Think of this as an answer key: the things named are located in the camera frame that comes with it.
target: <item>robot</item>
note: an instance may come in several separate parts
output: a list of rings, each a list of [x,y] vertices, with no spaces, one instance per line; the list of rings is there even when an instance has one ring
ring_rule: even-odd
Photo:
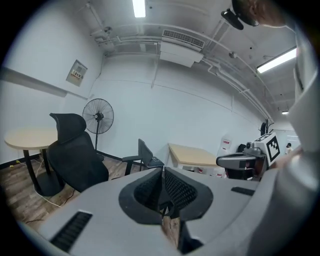
[[[280,155],[275,133],[267,133],[246,144],[243,152],[219,156],[216,164],[230,179],[260,181]]]

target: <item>electrical panel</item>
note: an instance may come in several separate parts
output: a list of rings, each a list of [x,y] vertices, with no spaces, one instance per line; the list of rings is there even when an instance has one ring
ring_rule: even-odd
[[[84,76],[86,74],[87,68],[82,65],[78,60],[76,60],[66,78],[66,80],[75,85],[80,86]]]

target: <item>vent grille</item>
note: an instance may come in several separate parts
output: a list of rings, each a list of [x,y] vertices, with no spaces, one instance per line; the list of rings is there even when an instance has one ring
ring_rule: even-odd
[[[205,45],[205,42],[202,41],[202,40],[199,40],[198,38],[192,37],[192,36],[184,34],[184,33],[172,31],[172,30],[165,29],[163,31],[162,36],[163,37],[167,37],[167,38],[180,40],[180,41],[183,41],[185,43],[191,44],[193,46],[200,47],[202,49],[203,49],[203,47]]]
[[[51,243],[59,249],[68,252],[91,217],[92,214],[90,213],[78,211],[54,236]]]

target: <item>chair headrest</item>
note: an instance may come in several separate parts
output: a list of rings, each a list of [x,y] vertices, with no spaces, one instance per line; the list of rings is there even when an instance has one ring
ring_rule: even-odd
[[[81,135],[87,128],[86,121],[78,114],[56,114],[50,116],[56,122],[58,142],[65,143]]]

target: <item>round table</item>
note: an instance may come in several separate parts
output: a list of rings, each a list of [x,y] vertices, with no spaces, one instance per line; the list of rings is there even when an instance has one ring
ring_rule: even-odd
[[[42,196],[51,197],[59,193],[65,182],[54,171],[50,171],[47,148],[58,139],[56,128],[21,128],[8,132],[5,143],[16,150],[23,150],[25,163],[35,190]],[[29,150],[41,150],[46,172],[36,177],[31,164]]]

